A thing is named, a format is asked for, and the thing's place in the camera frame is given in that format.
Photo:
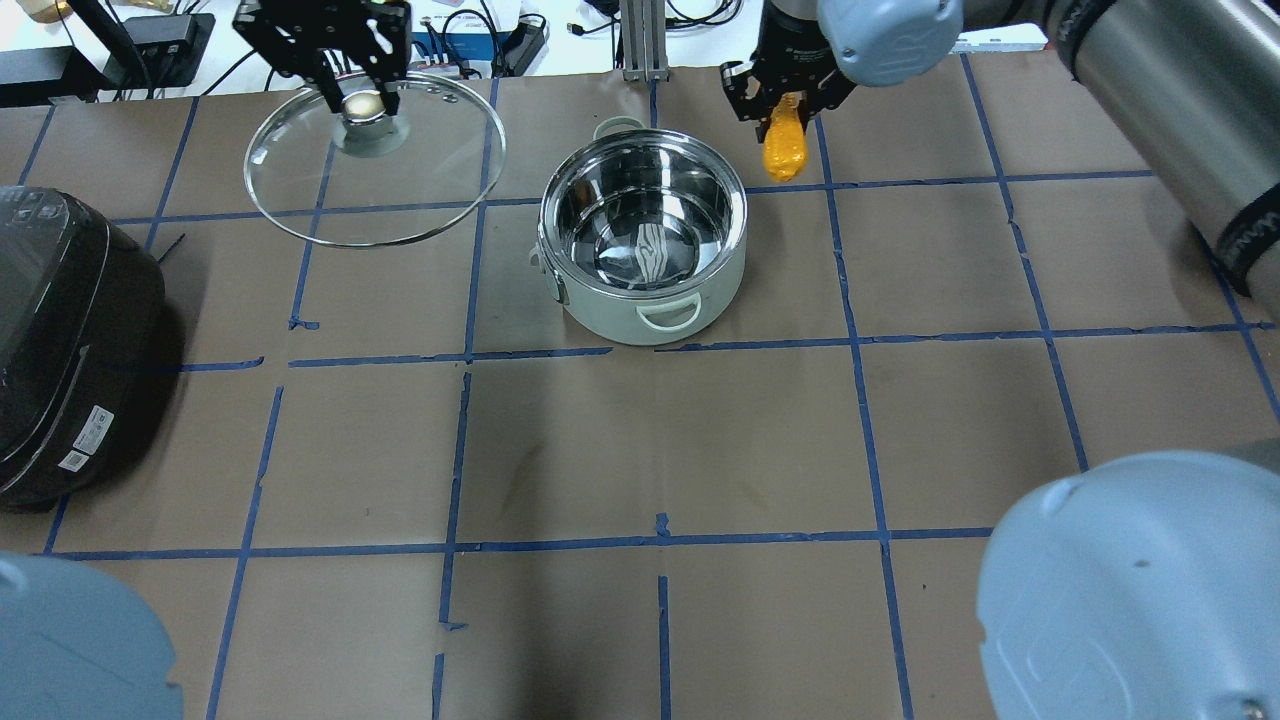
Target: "black container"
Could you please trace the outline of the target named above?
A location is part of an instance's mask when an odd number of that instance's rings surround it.
[[[0,186],[0,510],[95,479],[163,302],[155,259],[96,210]]]

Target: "white label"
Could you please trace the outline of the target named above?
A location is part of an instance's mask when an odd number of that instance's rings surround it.
[[[79,469],[83,468],[86,462],[88,462],[88,455],[84,455],[83,452],[76,452],[73,450],[67,454],[67,457],[63,457],[63,461],[59,462],[58,466],[61,468],[63,470],[79,473]]]
[[[88,414],[88,420],[84,420],[84,427],[81,428],[81,434],[72,443],[72,447],[86,455],[93,455],[97,452],[97,446],[102,445],[106,430],[111,429],[111,420],[114,419],[114,413],[95,405],[93,411]]]

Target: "orange object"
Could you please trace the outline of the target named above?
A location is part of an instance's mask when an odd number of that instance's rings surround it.
[[[800,95],[787,92],[769,115],[769,131],[764,135],[764,169],[777,182],[787,182],[800,174],[809,161],[809,145],[800,123]]]

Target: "white surface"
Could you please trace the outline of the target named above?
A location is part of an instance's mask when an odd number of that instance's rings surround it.
[[[440,4],[439,0],[417,0]],[[714,9],[718,0],[675,0],[676,6],[687,15],[703,15]],[[764,0],[744,0],[742,12],[733,22],[721,27],[696,28],[667,33],[667,56],[671,67],[713,67],[726,60],[746,60],[755,49],[759,31],[760,6]],[[200,64],[200,70],[189,87],[169,88],[166,95],[198,95],[204,92],[237,59],[248,53],[250,47],[232,28],[238,0],[207,0],[202,12],[218,18],[209,49]],[[566,29],[568,23],[584,27],[596,27],[604,23],[604,17],[590,6],[576,0],[524,0],[526,13],[541,13],[550,24],[552,36],[547,49],[539,54],[527,74],[575,74],[607,72],[613,64],[613,50],[609,33],[598,32],[591,36],[576,37]],[[116,6],[122,18],[155,14],[132,6]],[[99,68],[106,64],[108,54],[102,44],[84,27],[78,17],[67,19],[72,37],[81,53]],[[32,22],[14,0],[0,0],[0,49],[18,50],[26,47],[49,47],[68,45],[67,33],[60,24],[41,26]],[[965,50],[1029,50],[1044,45],[1044,36],[1033,26],[1001,28],[966,33],[957,47]],[[256,92],[262,90],[270,67],[255,55],[232,73],[215,94]],[[300,78],[276,77],[273,90],[298,87]],[[143,92],[133,92],[142,97]]]

